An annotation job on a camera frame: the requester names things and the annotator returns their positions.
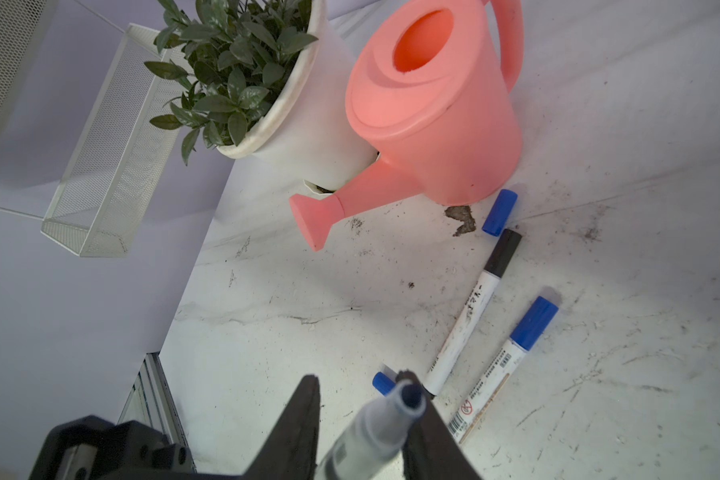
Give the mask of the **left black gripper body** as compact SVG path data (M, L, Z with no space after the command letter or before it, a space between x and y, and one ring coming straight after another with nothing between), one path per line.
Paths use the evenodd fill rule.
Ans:
M191 451L138 421L114 424L89 415L54 427L31 479L218 479L199 474Z

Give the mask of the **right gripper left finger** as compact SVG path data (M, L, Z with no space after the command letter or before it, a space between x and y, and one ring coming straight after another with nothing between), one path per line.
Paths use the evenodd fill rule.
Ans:
M242 478L313 479L320 409L319 380L305 375Z

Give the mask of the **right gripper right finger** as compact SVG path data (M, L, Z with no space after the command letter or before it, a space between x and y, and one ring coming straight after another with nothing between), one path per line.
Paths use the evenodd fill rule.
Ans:
M432 404L416 374L401 371L397 381L410 380L422 388L425 411L412 426L402 448L403 475L409 480L480 480L481 477L466 459L446 424Z

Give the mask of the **white marker blue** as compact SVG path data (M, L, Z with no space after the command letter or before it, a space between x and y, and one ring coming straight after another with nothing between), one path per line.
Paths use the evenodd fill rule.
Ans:
M483 223L482 231L494 237L500 236L517 200L518 194L516 192L509 189L500 190Z
M448 430L457 443L471 432L557 312L558 306L542 296L532 303L449 421Z

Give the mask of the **white marker black tip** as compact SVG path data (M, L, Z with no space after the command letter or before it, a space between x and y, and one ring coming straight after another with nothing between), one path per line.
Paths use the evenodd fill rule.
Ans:
M431 397L436 397L441 393L457 360L489 305L522 238L523 236L520 233L511 229L505 229L501 233L453 328L422 381L424 389Z

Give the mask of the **blue pen cap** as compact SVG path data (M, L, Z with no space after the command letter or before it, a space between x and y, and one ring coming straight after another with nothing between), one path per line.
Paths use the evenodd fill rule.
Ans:
M384 372L377 372L372 379L372 386L382 395L388 395L396 386L396 382Z

